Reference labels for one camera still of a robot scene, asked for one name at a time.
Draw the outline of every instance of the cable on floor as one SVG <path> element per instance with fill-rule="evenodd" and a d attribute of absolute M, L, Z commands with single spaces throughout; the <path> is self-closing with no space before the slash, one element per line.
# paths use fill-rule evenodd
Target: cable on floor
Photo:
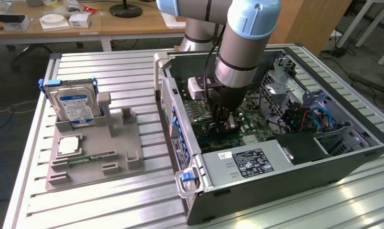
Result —
<path fill-rule="evenodd" d="M 115 45 L 116 45 L 117 47 L 120 47 L 121 49 L 124 49 L 125 51 L 128 51 L 128 50 L 131 50 L 131 49 L 135 47 L 135 45 L 136 45 L 136 43 L 139 42 L 139 40 L 140 40 L 140 39 L 136 39 L 133 45 L 132 45 L 129 48 L 125 48 L 125 47 L 123 47 L 123 46 L 120 46 L 120 45 L 117 45 L 117 44 L 115 44 Z"/>
<path fill-rule="evenodd" d="M 1 198 L 5 195 L 7 191 L 9 190 L 9 176 L 8 176 L 8 171 L 7 171 L 5 164 L 3 162 L 1 157 L 0 157 L 0 168 L 1 168 L 3 176 L 5 180 L 5 187 L 0 193 L 0 198 Z"/>
<path fill-rule="evenodd" d="M 12 110 L 11 110 L 11 115 L 9 115 L 9 117 L 5 119 L 7 121 L 0 125 L 0 130 L 1 130 L 1 128 L 11 122 L 12 117 L 13 117 L 13 107 L 12 107 Z"/>
<path fill-rule="evenodd" d="M 123 40 L 123 41 L 120 41 L 120 40 L 113 40 L 115 42 L 119 42 L 119 43 L 124 43 L 125 41 L 127 41 L 127 39 L 125 40 Z"/>
<path fill-rule="evenodd" d="M 13 113 L 13 114 L 24 114 L 24 113 L 32 112 L 32 111 L 35 111 L 36 109 L 31 109 L 31 110 L 27 110 L 27 111 L 19 111 L 19 112 L 16 112 L 16 111 L 12 111 L 12 112 L 11 112 L 11 108 L 15 108 L 15 107 L 17 107 L 17 106 L 20 106 L 20 105 L 29 104 L 29 103 L 35 103 L 35 102 L 37 102 L 37 100 L 27 100 L 27 101 L 23 101 L 23 102 L 20 102 L 20 103 L 12 104 L 12 105 L 8 106 L 7 109 L 0 110 L 0 113 L 8 112 L 8 113 Z"/>
<path fill-rule="evenodd" d="M 343 66 L 341 66 L 340 63 L 333 59 L 333 57 L 325 57 L 325 56 L 323 56 L 323 55 L 320 55 L 320 56 L 321 56 L 321 59 L 323 59 L 323 60 L 331 60 L 331 61 L 333 61 L 333 62 L 337 64 L 337 66 L 340 67 L 340 69 L 343 70 L 343 72 L 344 72 L 344 73 L 347 74 L 347 76 L 349 77 L 349 73 L 344 70 Z M 353 82 L 361 83 L 364 86 L 367 86 L 367 87 L 371 89 L 371 91 L 373 92 L 372 101 L 373 101 L 375 105 L 384 110 L 384 107 L 380 106 L 380 105 L 377 104 L 377 102 L 376 102 L 376 98 L 377 98 L 376 89 L 372 88 L 371 86 L 368 86 L 367 84 L 364 84 L 363 82 L 352 79 L 352 78 L 351 78 L 351 80 L 352 80 Z"/>
<path fill-rule="evenodd" d="M 9 123 L 8 129 L 0 134 L 0 138 L 1 138 L 1 137 L 4 137 L 4 136 L 9 133 L 11 129 L 12 129 L 12 127 L 13 127 L 13 122 L 12 122 L 12 119 L 8 121 L 8 118 L 7 118 L 7 117 L 0 117 L 0 120 L 5 120 L 7 123 Z"/>

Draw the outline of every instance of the open computer chassis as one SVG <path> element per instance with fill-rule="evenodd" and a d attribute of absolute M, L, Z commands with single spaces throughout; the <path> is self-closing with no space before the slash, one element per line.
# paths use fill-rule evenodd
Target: open computer chassis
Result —
<path fill-rule="evenodd" d="M 167 57 L 156 102 L 188 225 L 337 182 L 384 153 L 383 132 L 289 48 L 265 49 L 225 137 L 209 136 L 209 110 L 187 90 L 207 52 Z"/>

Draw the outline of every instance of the wooden cabinet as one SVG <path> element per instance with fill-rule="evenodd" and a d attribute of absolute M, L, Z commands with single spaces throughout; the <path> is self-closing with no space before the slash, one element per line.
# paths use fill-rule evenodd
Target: wooden cabinet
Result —
<path fill-rule="evenodd" d="M 301 43 L 317 55 L 352 0 L 281 0 L 271 44 Z"/>

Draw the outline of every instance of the black power cord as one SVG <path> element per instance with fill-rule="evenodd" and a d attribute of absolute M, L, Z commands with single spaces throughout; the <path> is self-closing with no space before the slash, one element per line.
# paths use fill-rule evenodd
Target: black power cord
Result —
<path fill-rule="evenodd" d="M 347 76 L 349 77 L 351 74 L 344 70 L 344 68 L 343 68 L 343 66 L 340 65 L 340 63 L 339 63 L 332 57 L 325 57 L 325 56 L 323 56 L 323 55 L 320 55 L 320 56 L 321 56 L 320 59 L 333 61 L 333 62 L 337 64 L 337 66 L 340 67 L 340 69 L 343 70 L 343 72 L 344 72 L 344 73 L 347 74 Z M 372 87 L 371 87 L 369 85 L 367 85 L 365 83 L 363 83 L 363 82 L 360 82 L 360 81 L 357 81 L 357 80 L 355 80 L 355 79 L 352 79 L 352 78 L 351 78 L 351 80 L 352 80 L 353 82 L 361 83 L 364 86 L 367 86 L 367 87 L 371 89 L 371 91 L 372 91 L 372 93 L 373 93 L 372 101 L 373 101 L 375 105 L 384 110 L 384 107 L 381 107 L 381 106 L 377 104 L 377 102 L 376 102 L 376 98 L 377 98 L 377 94 L 376 94 L 376 91 L 375 91 L 376 89 L 372 88 Z"/>
<path fill-rule="evenodd" d="M 209 51 L 209 54 L 207 55 L 205 63 L 204 63 L 203 86 L 204 86 L 204 95 L 205 95 L 204 101 L 205 102 L 208 102 L 208 100 L 209 100 L 209 92 L 208 92 L 208 89 L 207 89 L 207 68 L 208 68 L 208 65 L 209 65 L 209 59 L 211 59 L 212 53 L 215 51 L 215 48 L 220 45 L 220 41 L 223 39 L 224 30 L 225 30 L 225 26 L 223 27 L 223 30 L 220 32 L 216 44 L 213 45 L 213 47 L 212 47 L 212 49 Z"/>
<path fill-rule="evenodd" d="M 117 45 L 117 44 L 115 44 L 117 47 L 120 47 L 121 49 L 124 49 L 125 51 L 128 51 L 128 50 L 131 50 L 133 47 L 135 47 L 135 45 L 136 45 L 136 43 L 139 42 L 139 40 L 140 39 L 136 39 L 136 41 L 135 41 L 135 43 L 133 43 L 133 45 L 129 47 L 129 48 L 125 48 L 125 47 L 123 47 L 123 46 L 120 46 L 120 45 Z M 127 40 L 124 40 L 124 41 L 116 41 L 116 40 L 113 40 L 113 42 L 119 42 L 119 43 L 124 43 Z"/>

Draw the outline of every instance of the motherboard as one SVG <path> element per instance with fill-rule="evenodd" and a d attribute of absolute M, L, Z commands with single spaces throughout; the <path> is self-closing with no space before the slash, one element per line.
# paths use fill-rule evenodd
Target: motherboard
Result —
<path fill-rule="evenodd" d="M 188 100 L 188 96 L 184 96 L 183 99 L 203 153 L 263 142 L 276 134 L 268 126 L 267 119 L 259 112 L 256 94 L 253 92 L 247 93 L 244 102 L 237 108 L 237 115 L 233 116 L 235 123 L 240 128 L 236 133 L 224 136 L 209 135 L 213 121 L 204 100 Z"/>

